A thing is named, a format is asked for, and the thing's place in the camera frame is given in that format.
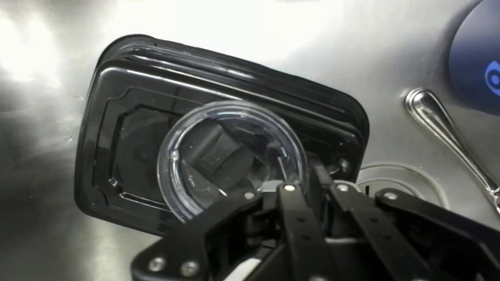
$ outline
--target screw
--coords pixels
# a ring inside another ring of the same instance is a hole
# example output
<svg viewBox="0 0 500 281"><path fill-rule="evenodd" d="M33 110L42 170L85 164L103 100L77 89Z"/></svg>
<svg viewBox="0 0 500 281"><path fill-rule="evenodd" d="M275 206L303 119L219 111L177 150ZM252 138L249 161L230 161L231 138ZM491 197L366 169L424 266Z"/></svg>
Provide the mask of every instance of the screw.
<svg viewBox="0 0 500 281"><path fill-rule="evenodd" d="M178 159L178 152L177 152L177 150L172 152L170 158L172 158L172 159Z"/></svg>
<svg viewBox="0 0 500 281"><path fill-rule="evenodd" d="M295 186L288 184L288 186L285 186L285 191L294 192L294 191L295 191Z"/></svg>
<svg viewBox="0 0 500 281"><path fill-rule="evenodd" d="M255 194L253 192L245 192L244 197L245 197L245 200L253 200Z"/></svg>
<svg viewBox="0 0 500 281"><path fill-rule="evenodd" d="M113 188L117 188L119 186L119 181L116 178L110 178L108 183L113 186Z"/></svg>
<svg viewBox="0 0 500 281"><path fill-rule="evenodd" d="M195 277L200 270L200 264L195 261L186 261L181 264L181 275L183 277Z"/></svg>
<svg viewBox="0 0 500 281"><path fill-rule="evenodd" d="M392 192L386 192L385 197L386 197L388 200L397 200L397 195L392 194Z"/></svg>
<svg viewBox="0 0 500 281"><path fill-rule="evenodd" d="M163 269L166 269L166 259L163 258L163 256L156 256L156 258L153 258L152 261L150 261L150 264L149 264L149 270L150 272L161 272Z"/></svg>
<svg viewBox="0 0 500 281"><path fill-rule="evenodd" d="M345 186L345 184L339 184L338 189L339 189L341 192L349 192L349 186Z"/></svg>

